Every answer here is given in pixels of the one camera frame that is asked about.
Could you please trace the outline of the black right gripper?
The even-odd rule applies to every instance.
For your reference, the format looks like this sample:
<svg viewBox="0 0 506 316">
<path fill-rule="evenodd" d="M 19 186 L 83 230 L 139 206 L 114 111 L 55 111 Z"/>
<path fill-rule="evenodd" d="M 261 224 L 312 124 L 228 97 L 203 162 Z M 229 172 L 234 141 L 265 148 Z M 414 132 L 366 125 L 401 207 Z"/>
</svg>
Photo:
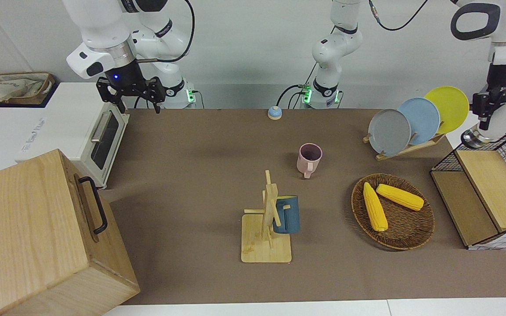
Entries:
<svg viewBox="0 0 506 316">
<path fill-rule="evenodd" d="M 96 88 L 101 100 L 115 105 L 121 114 L 125 114 L 126 108 L 121 98 L 140 97 L 147 99 L 152 104 L 156 114 L 160 114 L 161 104 L 166 98 L 166 90 L 159 77 L 155 76 L 151 79 L 136 81 L 128 85 L 121 84 L 124 84 L 124 82 L 113 80 L 110 84 L 107 78 L 98 78 Z"/>
</svg>

